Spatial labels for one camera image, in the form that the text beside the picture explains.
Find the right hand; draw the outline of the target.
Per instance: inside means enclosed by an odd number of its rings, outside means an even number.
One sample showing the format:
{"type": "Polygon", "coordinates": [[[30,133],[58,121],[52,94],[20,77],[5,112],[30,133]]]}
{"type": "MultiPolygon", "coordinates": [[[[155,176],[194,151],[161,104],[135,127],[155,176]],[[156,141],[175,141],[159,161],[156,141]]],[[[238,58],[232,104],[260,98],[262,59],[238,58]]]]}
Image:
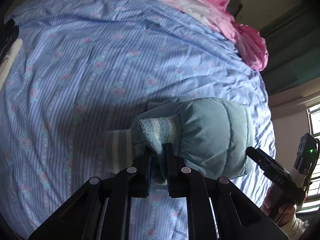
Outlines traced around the right hand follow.
{"type": "MultiPolygon", "coordinates": [[[[276,185],[272,184],[267,191],[267,194],[264,198],[263,204],[261,206],[261,210],[265,215],[269,215],[271,212],[272,207],[275,205],[275,201],[272,200],[272,194],[274,194],[274,191],[276,190],[276,185]]],[[[278,226],[284,226],[288,222],[291,221],[291,219],[295,216],[296,212],[296,206],[295,204],[285,204],[279,208],[279,213],[282,213],[283,216],[278,222],[278,226]]]]}

